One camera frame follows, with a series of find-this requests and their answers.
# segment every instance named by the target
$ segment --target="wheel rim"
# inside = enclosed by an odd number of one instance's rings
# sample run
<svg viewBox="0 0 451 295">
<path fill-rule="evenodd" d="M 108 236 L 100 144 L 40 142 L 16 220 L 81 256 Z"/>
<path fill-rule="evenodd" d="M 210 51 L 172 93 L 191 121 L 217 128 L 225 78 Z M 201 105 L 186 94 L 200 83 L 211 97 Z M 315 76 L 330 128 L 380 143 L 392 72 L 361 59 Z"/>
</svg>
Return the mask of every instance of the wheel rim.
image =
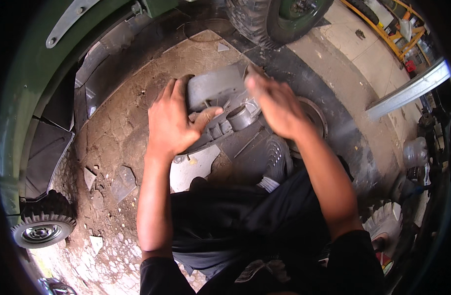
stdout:
<svg viewBox="0 0 451 295">
<path fill-rule="evenodd" d="M 62 233 L 62 227 L 55 224 L 44 224 L 29 227 L 22 233 L 22 238 L 30 244 L 42 244 L 51 241 Z"/>
<path fill-rule="evenodd" d="M 278 24 L 285 30 L 298 31 L 322 9 L 326 0 L 282 0 Z"/>
</svg>

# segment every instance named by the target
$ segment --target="garage floor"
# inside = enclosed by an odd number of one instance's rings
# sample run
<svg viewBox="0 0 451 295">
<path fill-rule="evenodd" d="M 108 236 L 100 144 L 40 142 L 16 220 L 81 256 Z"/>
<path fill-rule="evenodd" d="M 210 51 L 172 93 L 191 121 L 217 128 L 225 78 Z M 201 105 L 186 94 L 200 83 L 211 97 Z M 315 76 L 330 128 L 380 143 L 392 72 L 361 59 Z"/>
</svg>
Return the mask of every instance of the garage floor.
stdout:
<svg viewBox="0 0 451 295">
<path fill-rule="evenodd" d="M 182 24 L 185 19 L 180 16 L 176 21 Z M 99 86 L 96 90 L 94 80 L 91 80 L 91 87 L 97 93 L 104 91 L 108 99 L 77 133 L 52 184 L 53 188 L 70 196 L 77 208 L 78 224 L 66 243 L 31 250 L 41 272 L 62 279 L 79 294 L 139 293 L 141 251 L 137 244 L 135 216 L 143 177 L 142 158 L 148 142 L 147 109 L 170 78 L 201 74 L 236 62 L 252 61 L 263 66 L 267 74 L 288 82 L 297 95 L 309 98 L 323 110 L 329 124 L 328 143 L 349 164 L 362 215 L 376 200 L 387 198 L 400 170 L 402 140 L 409 136 L 407 130 L 410 128 L 398 133 L 396 121 L 400 122 L 399 115 L 370 122 L 363 112 L 369 103 L 392 89 L 389 86 L 392 76 L 403 73 L 394 65 L 380 78 L 364 70 L 364 67 L 371 69 L 373 59 L 363 56 L 369 52 L 380 56 L 380 49 L 375 49 L 378 46 L 375 44 L 381 41 L 370 40 L 371 32 L 364 29 L 365 24 L 340 2 L 336 1 L 325 17 L 328 22 L 322 22 L 323 26 L 278 50 L 264 50 L 238 32 L 224 28 L 214 29 L 215 33 L 196 27 L 193 29 L 196 32 L 188 34 L 193 36 L 189 40 L 181 30 L 175 29 L 178 27 L 175 23 L 169 23 L 166 30 L 169 33 L 163 32 L 160 38 L 158 32 L 162 25 L 152 24 L 136 37 L 130 48 L 110 56 L 101 64 L 93 77 L 100 79 L 103 73 L 113 73 L 112 76 L 125 82 L 118 86 L 119 83 L 104 79 L 104 88 Z M 350 32 L 354 32 L 355 27 L 362 29 L 367 36 L 366 42 L 372 44 L 348 42 L 337 46 L 340 39 L 335 34 L 344 33 L 339 32 L 346 30 L 343 26 Z M 152 45 L 152 38 L 158 38 L 158 43 Z M 230 50 L 217 52 L 218 43 Z M 349 55 L 352 49 L 359 53 Z M 127 72 L 119 70 L 121 61 L 134 56 L 137 56 L 138 64 Z M 387 63 L 393 60 L 391 56 L 386 59 Z M 386 84 L 384 91 L 380 90 L 382 84 Z M 266 138 L 266 130 L 238 159 L 233 158 L 257 128 L 259 125 L 249 127 L 235 140 L 219 145 L 221 154 L 212 165 L 210 181 L 253 184 L 260 177 L 263 167 L 257 164 L 250 170 L 250 165 L 244 163 L 259 157 L 256 147 Z M 110 186 L 120 165 L 132 170 L 137 187 L 117 203 Z M 102 206 L 96 206 L 99 209 L 94 209 L 93 190 L 88 190 L 85 184 L 85 167 L 97 175 L 93 189 L 103 195 Z M 103 238 L 103 247 L 98 254 L 92 249 L 90 235 Z M 192 276 L 184 269 L 182 272 L 196 291 L 205 283 L 204 276 L 198 271 Z"/>
</svg>

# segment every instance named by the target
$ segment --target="person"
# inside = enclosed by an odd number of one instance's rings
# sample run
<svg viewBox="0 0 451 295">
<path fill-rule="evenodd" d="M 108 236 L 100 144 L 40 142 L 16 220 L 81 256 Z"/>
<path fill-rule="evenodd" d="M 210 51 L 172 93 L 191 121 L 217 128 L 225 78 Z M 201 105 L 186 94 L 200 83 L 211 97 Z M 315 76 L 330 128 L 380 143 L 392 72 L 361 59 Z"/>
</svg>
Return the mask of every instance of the person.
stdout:
<svg viewBox="0 0 451 295">
<path fill-rule="evenodd" d="M 170 194 L 173 158 L 223 112 L 187 115 L 191 76 L 172 79 L 149 108 L 137 233 L 140 294 L 194 294 L 178 268 L 206 275 L 199 294 L 379 294 L 383 273 L 358 217 L 352 182 L 286 83 L 250 70 L 245 86 L 275 134 L 255 187 L 202 184 Z M 292 173 L 283 138 L 305 168 Z M 319 261 L 330 251 L 326 266 Z"/>
</svg>

